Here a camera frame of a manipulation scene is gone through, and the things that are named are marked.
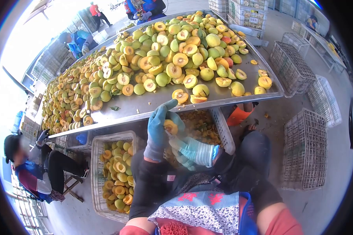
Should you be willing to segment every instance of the hand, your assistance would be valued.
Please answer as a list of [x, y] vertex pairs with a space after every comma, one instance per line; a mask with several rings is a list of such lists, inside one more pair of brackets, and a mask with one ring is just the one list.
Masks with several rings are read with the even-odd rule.
[[39, 136], [37, 142], [42, 142], [45, 140], [50, 134], [48, 133], [50, 129], [42, 131], [41, 135]]
[[183, 154], [181, 154], [180, 152], [178, 152], [178, 150], [171, 148], [171, 152], [173, 152], [176, 160], [182, 164], [184, 167], [186, 167], [188, 170], [190, 171], [195, 171], [196, 168], [193, 165], [193, 161], [188, 160], [188, 158], [186, 156], [184, 156]]
[[85, 55], [86, 53], [89, 53], [90, 50], [89, 50], [87, 45], [83, 45], [81, 52], [82, 52], [83, 55]]
[[145, 12], [142, 16], [141, 16], [141, 19], [142, 20], [147, 20], [149, 17], [152, 16], [152, 13], [150, 11], [148, 12]]
[[170, 100], [161, 104], [152, 113], [148, 121], [148, 141], [144, 152], [145, 157], [155, 161], [163, 161], [165, 139], [168, 139], [163, 129], [166, 118], [170, 118], [178, 126], [179, 130], [184, 131], [185, 125], [180, 117], [176, 113], [168, 112], [168, 110], [174, 108], [177, 104], [177, 100]]
[[191, 137], [185, 137], [182, 140], [172, 138], [169, 144], [194, 163], [212, 167], [213, 160], [218, 154], [218, 145], [204, 144]]

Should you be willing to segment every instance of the woman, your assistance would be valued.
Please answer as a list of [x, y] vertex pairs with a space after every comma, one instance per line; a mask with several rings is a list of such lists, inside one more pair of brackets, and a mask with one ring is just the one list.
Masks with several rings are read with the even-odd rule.
[[318, 19], [316, 16], [311, 15], [309, 18], [306, 20], [306, 26], [309, 27], [310, 29], [316, 31], [316, 23], [318, 22]]
[[59, 36], [59, 41], [68, 45], [76, 59], [79, 59], [98, 46], [98, 43], [93, 39], [93, 36], [83, 30], [77, 30], [74, 33], [64, 32]]
[[[70, 157], [42, 144], [48, 136], [44, 130], [36, 145], [30, 149], [29, 141], [23, 135], [8, 135], [4, 140], [4, 154], [7, 163], [12, 162], [20, 184], [37, 200], [63, 201], [64, 172], [86, 178], [89, 172], [87, 162], [78, 165]], [[43, 165], [35, 161], [41, 158]]]
[[128, 19], [138, 20], [137, 25], [166, 16], [163, 0], [125, 0], [124, 7]]
[[300, 224], [266, 180], [270, 141], [253, 126], [234, 156], [189, 137], [169, 139], [183, 165], [192, 162], [205, 172], [181, 172], [165, 162], [165, 119], [178, 126], [178, 134], [185, 128], [179, 116], [168, 111], [177, 104], [166, 102], [149, 118], [145, 151], [132, 158], [136, 190], [129, 221], [120, 234], [302, 234]]

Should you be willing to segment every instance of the black sleeve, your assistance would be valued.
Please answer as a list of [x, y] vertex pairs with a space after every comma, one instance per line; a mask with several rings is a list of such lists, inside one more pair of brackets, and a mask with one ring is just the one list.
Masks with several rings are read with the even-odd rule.
[[128, 19], [130, 20], [136, 20], [136, 19], [133, 19], [134, 14], [132, 14], [132, 12], [127, 13], [127, 16], [128, 16]]
[[157, 5], [157, 7], [154, 10], [151, 10], [152, 15], [158, 15], [162, 13], [162, 11], [166, 8], [166, 5], [163, 0], [156, 0], [155, 4]]

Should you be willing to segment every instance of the concrete floor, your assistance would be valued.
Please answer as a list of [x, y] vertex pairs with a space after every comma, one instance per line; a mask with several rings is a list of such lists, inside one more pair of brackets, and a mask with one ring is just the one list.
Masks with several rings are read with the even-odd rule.
[[[167, 15], [184, 12], [188, 2], [188, 9], [207, 9], [207, 1], [180, 1], [170, 0]], [[259, 52], [268, 61], [275, 40], [280, 41], [285, 32], [292, 32], [293, 18], [280, 12], [268, 10], [268, 19], [264, 40], [269, 41], [268, 47], [259, 48]], [[353, 93], [346, 73], [338, 74], [335, 71], [328, 73], [328, 67], [312, 48], [309, 49], [306, 58], [307, 64], [315, 74], [321, 75], [330, 83], [338, 102], [342, 123], [328, 130], [328, 166], [326, 182], [322, 189], [313, 191], [288, 191], [279, 190], [284, 202], [288, 205], [292, 214], [301, 223], [305, 234], [321, 234], [334, 212], [337, 210], [348, 186], [353, 168], [353, 151], [350, 150], [348, 136], [348, 105]], [[277, 100], [262, 101], [255, 111], [245, 120], [241, 126], [231, 128], [231, 133], [236, 140], [241, 129], [259, 120], [257, 128], [268, 135], [272, 143], [272, 162], [269, 180], [278, 185], [280, 171], [282, 169], [283, 146], [284, 146], [284, 123], [305, 107], [311, 109], [311, 104], [306, 95], [294, 96], [290, 99], [280, 98]], [[140, 124], [123, 129], [138, 130]], [[146, 138], [146, 133], [138, 133]], [[53, 202], [46, 205], [48, 217], [54, 234], [113, 234], [119, 231], [124, 224], [106, 219], [94, 212], [91, 197], [90, 178], [81, 185], [77, 185], [74, 191], [84, 198], [81, 203], [71, 195], [61, 204]]]

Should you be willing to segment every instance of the black hat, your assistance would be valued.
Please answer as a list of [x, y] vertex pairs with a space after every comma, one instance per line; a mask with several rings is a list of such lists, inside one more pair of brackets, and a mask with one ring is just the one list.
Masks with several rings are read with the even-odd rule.
[[59, 42], [61, 43], [65, 43], [66, 42], [66, 37], [68, 36], [68, 33], [67, 32], [64, 32], [62, 33], [60, 36], [59, 36]]
[[19, 140], [21, 135], [8, 135], [4, 140], [4, 155], [5, 162], [8, 164], [9, 161], [13, 162], [13, 155], [19, 149]]

